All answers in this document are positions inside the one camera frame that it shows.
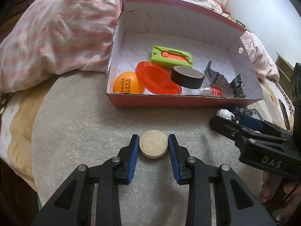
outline lime green puzzle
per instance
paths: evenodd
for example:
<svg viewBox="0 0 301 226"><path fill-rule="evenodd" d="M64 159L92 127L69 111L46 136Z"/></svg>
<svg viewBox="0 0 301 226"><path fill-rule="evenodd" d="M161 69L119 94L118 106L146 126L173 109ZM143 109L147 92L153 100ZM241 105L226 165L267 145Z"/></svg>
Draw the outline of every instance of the lime green puzzle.
<svg viewBox="0 0 301 226"><path fill-rule="evenodd" d="M151 61L169 69L176 65L192 68L192 55L190 53L156 45L153 46Z"/></svg>

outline red plastic container lid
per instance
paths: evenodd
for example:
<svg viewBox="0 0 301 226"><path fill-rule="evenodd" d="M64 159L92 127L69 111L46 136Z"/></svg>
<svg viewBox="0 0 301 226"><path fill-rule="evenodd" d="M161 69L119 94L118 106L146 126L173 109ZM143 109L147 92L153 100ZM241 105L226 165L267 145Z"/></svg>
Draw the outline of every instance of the red plastic container lid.
<svg viewBox="0 0 301 226"><path fill-rule="evenodd" d="M140 62L136 69L138 80L153 94L181 94L181 86L170 79L170 73L151 62Z"/></svg>

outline shoebox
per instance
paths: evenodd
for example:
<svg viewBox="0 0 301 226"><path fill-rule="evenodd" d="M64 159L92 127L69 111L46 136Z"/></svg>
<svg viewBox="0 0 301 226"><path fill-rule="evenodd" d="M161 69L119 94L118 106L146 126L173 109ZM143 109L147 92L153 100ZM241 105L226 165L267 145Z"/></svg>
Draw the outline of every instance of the shoebox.
<svg viewBox="0 0 301 226"><path fill-rule="evenodd" d="M244 32L223 15L186 1L123 0L112 39L106 94L117 108L242 107L262 100L260 83L240 40ZM154 45L189 52L193 68L202 74L208 61L212 61L211 69L223 74L229 83L240 74L246 98L154 95L146 88L142 94L126 89L114 92L114 82L121 73L135 72L139 62L151 61Z"/></svg>

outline wooden disc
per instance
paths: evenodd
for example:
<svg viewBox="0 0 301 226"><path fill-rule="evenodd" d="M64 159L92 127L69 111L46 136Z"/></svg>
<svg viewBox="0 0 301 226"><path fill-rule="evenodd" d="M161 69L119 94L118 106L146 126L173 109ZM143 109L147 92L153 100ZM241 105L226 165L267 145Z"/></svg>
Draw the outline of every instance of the wooden disc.
<svg viewBox="0 0 301 226"><path fill-rule="evenodd" d="M142 154L146 157L157 159L167 151L167 137L158 130L149 130L141 136L139 146Z"/></svg>

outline ping pong ball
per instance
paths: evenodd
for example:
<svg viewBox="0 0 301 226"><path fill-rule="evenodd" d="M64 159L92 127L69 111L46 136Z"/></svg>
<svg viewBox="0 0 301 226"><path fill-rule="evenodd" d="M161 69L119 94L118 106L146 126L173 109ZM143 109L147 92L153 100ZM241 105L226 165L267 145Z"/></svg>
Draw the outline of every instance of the ping pong ball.
<svg viewBox="0 0 301 226"><path fill-rule="evenodd" d="M127 71L120 74L114 82L114 92L142 94L145 86L138 81L135 72Z"/></svg>

